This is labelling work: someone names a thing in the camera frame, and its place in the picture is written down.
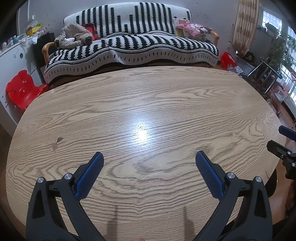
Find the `black metal rack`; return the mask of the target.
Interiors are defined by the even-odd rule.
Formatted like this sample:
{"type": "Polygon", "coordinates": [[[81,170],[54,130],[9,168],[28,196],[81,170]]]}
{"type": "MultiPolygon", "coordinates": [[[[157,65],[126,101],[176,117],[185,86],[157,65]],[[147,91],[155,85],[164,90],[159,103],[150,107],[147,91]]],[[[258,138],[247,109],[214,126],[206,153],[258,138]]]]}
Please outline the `black metal rack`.
{"type": "Polygon", "coordinates": [[[282,75],[263,60],[260,60],[260,63],[246,76],[246,80],[261,95],[267,95],[275,82],[281,78],[282,75]]]}

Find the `red bag on floor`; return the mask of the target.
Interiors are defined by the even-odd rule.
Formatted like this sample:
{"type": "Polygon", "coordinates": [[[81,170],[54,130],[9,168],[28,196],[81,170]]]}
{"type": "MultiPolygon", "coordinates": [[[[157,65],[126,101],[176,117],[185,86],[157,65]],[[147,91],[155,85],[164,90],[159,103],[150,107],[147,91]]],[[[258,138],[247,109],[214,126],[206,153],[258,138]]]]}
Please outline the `red bag on floor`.
{"type": "Polygon", "coordinates": [[[236,67],[237,63],[228,52],[224,52],[220,59],[220,65],[224,70],[228,70],[229,67],[236,67]]]}

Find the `striped beige curtain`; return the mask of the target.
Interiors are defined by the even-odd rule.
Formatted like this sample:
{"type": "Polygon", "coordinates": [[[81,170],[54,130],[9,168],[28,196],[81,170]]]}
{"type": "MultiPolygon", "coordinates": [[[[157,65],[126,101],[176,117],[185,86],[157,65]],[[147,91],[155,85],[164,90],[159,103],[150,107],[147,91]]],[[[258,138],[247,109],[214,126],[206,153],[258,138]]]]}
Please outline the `striped beige curtain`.
{"type": "Polygon", "coordinates": [[[259,0],[239,1],[232,35],[233,48],[243,57],[249,51],[255,36],[259,15],[259,0]]]}

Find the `red bear plastic chair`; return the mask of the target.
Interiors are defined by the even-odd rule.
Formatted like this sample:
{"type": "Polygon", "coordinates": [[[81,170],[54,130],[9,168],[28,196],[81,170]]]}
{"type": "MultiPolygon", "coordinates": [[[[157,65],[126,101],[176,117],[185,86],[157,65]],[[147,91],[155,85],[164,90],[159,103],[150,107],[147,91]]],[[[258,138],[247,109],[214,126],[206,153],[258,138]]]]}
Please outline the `red bear plastic chair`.
{"type": "Polygon", "coordinates": [[[27,70],[21,70],[7,85],[6,93],[20,109],[25,110],[38,96],[49,90],[48,84],[36,86],[27,70]]]}

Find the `pink cartoon pillow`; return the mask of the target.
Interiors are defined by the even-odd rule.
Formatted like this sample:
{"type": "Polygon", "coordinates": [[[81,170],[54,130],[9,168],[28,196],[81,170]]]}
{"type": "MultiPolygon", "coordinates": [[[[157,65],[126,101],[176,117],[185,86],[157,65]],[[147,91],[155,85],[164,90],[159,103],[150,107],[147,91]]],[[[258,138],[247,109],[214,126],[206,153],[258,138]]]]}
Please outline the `pink cartoon pillow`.
{"type": "Polygon", "coordinates": [[[195,39],[210,34],[212,31],[209,27],[193,23],[189,20],[175,19],[174,24],[178,37],[195,39]]]}

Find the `white cabinet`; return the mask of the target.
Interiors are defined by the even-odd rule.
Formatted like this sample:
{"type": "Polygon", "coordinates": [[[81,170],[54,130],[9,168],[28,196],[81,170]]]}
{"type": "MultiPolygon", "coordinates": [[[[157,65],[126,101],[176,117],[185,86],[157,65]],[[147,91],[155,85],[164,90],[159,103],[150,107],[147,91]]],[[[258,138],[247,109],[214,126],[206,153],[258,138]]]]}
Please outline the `white cabinet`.
{"type": "Polygon", "coordinates": [[[11,137],[23,111],[11,102],[6,94],[6,85],[21,70],[26,70],[32,76],[36,86],[44,83],[43,76],[36,66],[31,37],[23,38],[1,52],[1,125],[11,137]]]}

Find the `black white striped sofa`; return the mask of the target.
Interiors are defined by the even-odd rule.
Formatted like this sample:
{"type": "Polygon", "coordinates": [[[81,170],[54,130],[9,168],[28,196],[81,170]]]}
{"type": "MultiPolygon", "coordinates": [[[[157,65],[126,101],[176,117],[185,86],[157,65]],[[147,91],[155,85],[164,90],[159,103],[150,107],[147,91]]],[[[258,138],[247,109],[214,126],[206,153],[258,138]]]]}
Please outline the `black white striped sofa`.
{"type": "Polygon", "coordinates": [[[93,24],[98,40],[46,57],[44,80],[52,85],[63,76],[82,76],[108,64],[140,66],[153,61],[216,66],[216,44],[179,37],[177,21],[188,23],[187,8],[131,2],[96,6],[64,18],[64,26],[93,24]]]}

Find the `beige clothing pile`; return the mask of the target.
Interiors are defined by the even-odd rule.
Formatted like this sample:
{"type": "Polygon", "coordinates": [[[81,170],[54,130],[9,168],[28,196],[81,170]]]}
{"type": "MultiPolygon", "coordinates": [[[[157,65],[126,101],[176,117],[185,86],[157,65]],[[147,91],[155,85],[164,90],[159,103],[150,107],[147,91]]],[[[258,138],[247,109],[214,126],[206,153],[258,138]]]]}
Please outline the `beige clothing pile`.
{"type": "Polygon", "coordinates": [[[92,33],[89,30],[77,23],[70,23],[61,29],[61,33],[55,38],[54,43],[57,48],[70,50],[90,45],[92,41],[92,33]]]}

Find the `yellow box on cabinet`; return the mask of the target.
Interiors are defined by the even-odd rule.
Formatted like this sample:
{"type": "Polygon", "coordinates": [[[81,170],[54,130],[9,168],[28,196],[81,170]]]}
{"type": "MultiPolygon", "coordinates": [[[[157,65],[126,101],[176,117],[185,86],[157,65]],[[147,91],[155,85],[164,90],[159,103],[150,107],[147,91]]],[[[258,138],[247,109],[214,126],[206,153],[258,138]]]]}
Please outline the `yellow box on cabinet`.
{"type": "Polygon", "coordinates": [[[29,30],[27,30],[26,35],[32,37],[38,30],[40,30],[40,26],[36,27],[30,27],[29,30]]]}

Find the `red backpack on sofa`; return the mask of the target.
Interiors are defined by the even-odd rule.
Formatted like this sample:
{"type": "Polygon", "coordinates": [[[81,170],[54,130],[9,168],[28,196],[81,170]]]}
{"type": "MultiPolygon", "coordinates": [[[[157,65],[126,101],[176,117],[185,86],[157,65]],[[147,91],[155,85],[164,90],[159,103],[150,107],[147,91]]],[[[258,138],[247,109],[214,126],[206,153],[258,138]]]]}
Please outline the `red backpack on sofa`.
{"type": "Polygon", "coordinates": [[[95,27],[95,24],[87,23],[87,24],[83,24],[82,26],[92,34],[93,41],[99,39],[99,35],[98,35],[97,29],[95,27]]]}

